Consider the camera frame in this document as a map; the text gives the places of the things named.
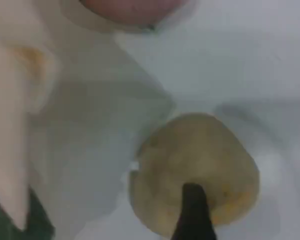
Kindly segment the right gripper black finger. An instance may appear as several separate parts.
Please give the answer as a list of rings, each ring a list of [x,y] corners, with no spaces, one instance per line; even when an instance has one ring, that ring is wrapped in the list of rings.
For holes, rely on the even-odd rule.
[[[201,185],[185,183],[182,186],[181,212],[172,240],[217,240]]]

